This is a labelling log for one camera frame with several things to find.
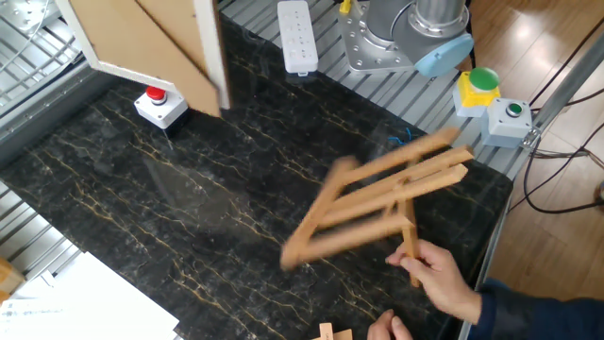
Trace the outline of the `person's left hand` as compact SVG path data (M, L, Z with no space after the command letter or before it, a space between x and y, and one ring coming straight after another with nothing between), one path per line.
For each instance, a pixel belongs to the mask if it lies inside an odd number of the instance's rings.
M367 331L367 340L412 340L412 336L402 320L393 310L384 312Z

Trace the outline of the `person's right hand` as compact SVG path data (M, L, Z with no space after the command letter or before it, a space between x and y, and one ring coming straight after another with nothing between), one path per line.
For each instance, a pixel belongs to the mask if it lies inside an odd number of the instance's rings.
M417 242L418 258L401 244L385 262L401 266L419 280L434 306L441 312L477 325L481 314L481 295L465 282L452 254L431 242Z

